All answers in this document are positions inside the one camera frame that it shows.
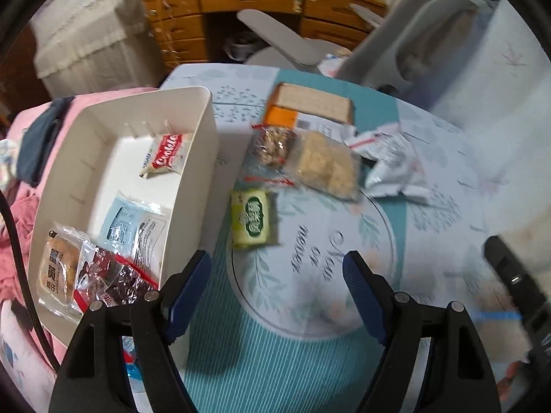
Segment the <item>dark red snack packet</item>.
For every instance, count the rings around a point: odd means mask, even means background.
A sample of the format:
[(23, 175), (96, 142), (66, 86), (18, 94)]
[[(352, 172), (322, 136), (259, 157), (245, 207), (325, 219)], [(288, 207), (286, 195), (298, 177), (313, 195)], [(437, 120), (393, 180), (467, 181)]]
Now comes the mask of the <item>dark red snack packet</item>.
[(82, 245), (74, 288), (82, 312), (94, 301), (108, 307), (129, 305), (157, 289), (158, 284), (126, 258), (89, 242)]

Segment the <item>orange egg yolk pastry pack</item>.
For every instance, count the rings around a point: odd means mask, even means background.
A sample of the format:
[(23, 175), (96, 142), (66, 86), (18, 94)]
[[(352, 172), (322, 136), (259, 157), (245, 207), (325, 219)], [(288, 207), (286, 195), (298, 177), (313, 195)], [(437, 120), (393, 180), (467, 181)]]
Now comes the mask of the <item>orange egg yolk pastry pack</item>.
[(37, 294), (51, 313), (72, 322), (81, 317), (74, 292), (84, 252), (94, 247), (88, 234), (72, 226), (54, 223), (49, 230), (38, 268)]

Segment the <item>light blue snack packet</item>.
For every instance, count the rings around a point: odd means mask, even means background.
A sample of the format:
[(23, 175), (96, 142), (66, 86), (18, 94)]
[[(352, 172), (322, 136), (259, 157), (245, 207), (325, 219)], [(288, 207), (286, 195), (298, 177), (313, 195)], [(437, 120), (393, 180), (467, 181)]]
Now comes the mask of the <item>light blue snack packet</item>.
[(118, 191), (102, 224), (99, 245), (149, 274), (158, 274), (170, 213), (158, 203), (132, 199)]

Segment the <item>white red packet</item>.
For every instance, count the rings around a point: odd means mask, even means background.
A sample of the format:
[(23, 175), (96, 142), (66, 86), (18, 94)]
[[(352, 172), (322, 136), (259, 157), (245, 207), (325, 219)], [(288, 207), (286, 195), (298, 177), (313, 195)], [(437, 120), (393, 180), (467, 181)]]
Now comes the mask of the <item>white red packet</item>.
[(429, 201), (426, 172), (400, 123), (359, 133), (347, 138), (345, 144), (362, 159), (374, 162), (362, 183), (369, 197), (381, 199), (403, 195), (419, 203)]

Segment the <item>green snack packet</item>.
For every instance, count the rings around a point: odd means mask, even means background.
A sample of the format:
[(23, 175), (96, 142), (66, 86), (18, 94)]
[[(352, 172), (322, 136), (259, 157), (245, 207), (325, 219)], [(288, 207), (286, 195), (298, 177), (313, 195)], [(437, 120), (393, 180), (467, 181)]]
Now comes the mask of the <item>green snack packet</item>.
[(257, 188), (232, 191), (232, 248), (248, 249), (277, 244), (273, 194)]

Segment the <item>red Cookies packet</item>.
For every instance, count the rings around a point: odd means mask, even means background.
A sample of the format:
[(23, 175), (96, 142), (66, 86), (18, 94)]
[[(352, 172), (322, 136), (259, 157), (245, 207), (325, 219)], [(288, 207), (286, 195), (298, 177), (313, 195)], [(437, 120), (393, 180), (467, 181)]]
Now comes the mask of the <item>red Cookies packet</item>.
[(193, 139), (192, 133), (164, 134), (153, 140), (145, 157), (139, 176), (167, 172), (181, 174)]

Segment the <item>white plastic storage bin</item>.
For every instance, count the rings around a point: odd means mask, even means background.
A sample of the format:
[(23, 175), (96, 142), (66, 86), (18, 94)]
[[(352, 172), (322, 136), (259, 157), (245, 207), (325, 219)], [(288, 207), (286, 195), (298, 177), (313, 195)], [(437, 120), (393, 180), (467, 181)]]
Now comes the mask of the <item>white plastic storage bin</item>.
[(43, 186), (29, 258), (50, 334), (68, 344), (80, 320), (50, 234), (89, 239), (164, 284), (199, 246), (218, 150), (213, 96), (202, 86), (133, 94), (75, 118)]

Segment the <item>rice puff pack clear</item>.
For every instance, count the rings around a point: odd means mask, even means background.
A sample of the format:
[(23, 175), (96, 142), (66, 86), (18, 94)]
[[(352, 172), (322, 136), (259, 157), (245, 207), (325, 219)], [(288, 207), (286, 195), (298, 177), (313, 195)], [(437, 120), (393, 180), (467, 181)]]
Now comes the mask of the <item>rice puff pack clear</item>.
[(361, 158), (345, 144), (318, 131), (306, 131), (294, 140), (284, 172), (336, 199), (355, 200), (361, 166)]

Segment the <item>nut candy clear wrapper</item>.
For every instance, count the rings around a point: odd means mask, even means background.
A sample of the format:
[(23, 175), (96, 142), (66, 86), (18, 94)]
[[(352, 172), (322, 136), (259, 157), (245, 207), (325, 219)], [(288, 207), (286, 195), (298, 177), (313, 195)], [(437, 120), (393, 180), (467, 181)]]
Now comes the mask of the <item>nut candy clear wrapper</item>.
[(261, 165), (280, 169), (286, 163), (290, 150), (297, 137), (293, 130), (286, 127), (257, 124), (253, 153)]

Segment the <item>brown wafer cracker pack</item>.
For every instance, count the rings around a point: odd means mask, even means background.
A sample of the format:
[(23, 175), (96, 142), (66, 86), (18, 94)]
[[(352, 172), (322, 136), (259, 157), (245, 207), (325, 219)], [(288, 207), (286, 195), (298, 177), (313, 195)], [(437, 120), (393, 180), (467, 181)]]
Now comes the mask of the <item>brown wafer cracker pack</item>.
[(300, 113), (351, 125), (354, 106), (348, 98), (282, 82), (269, 96), (261, 124), (294, 128)]

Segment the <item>teal patterned table mat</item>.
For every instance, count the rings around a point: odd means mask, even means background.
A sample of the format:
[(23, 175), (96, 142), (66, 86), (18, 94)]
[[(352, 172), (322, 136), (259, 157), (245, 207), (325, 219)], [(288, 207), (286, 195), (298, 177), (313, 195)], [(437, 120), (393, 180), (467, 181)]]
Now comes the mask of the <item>teal patterned table mat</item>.
[(353, 203), (275, 188), (277, 241), (235, 250), (228, 196), (206, 293), (190, 326), (184, 376), (201, 412), (351, 412), (381, 354), (346, 287), (342, 260), (359, 251), (378, 271), (403, 263), (405, 203)]

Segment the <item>dark blue folded cloth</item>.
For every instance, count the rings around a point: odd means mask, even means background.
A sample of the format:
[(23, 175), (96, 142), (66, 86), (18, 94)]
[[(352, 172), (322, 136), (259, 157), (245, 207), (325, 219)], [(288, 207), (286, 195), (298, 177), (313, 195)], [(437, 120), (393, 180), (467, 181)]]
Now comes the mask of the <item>dark blue folded cloth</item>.
[(27, 129), (21, 139), (18, 155), (18, 180), (32, 188), (38, 186), (74, 99), (74, 96), (55, 99)]

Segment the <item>grey office chair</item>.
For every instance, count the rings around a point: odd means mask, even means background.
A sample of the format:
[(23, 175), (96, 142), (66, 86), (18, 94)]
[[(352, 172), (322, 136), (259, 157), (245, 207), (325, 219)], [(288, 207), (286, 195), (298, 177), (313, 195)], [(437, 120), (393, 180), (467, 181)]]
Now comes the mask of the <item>grey office chair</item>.
[[(401, 0), (386, 17), (354, 5), (374, 26), (339, 65), (340, 80), (403, 97), (431, 83), (449, 83), (468, 61), (499, 0)], [(248, 28), (267, 47), (248, 63), (317, 74), (328, 45), (294, 35), (287, 26), (261, 15)]]

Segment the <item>lace covered piano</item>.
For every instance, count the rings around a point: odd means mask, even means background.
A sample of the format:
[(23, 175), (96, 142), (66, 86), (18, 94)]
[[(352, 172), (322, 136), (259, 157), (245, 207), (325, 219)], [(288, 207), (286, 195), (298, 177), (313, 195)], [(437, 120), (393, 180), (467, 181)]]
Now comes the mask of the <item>lace covered piano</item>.
[(52, 98), (156, 87), (165, 75), (143, 0), (47, 0), (30, 25)]

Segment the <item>wooden desk with drawers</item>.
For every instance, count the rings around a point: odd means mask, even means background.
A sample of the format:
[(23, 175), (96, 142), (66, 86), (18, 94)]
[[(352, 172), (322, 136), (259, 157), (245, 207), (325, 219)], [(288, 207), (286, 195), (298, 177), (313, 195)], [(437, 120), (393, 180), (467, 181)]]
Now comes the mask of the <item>wooden desk with drawers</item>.
[(386, 16), (383, 0), (143, 0), (149, 34), (164, 65), (226, 61), (224, 46), (261, 15), (287, 26), (294, 35), (328, 45), (330, 51), (354, 50), (374, 26), (352, 7)]

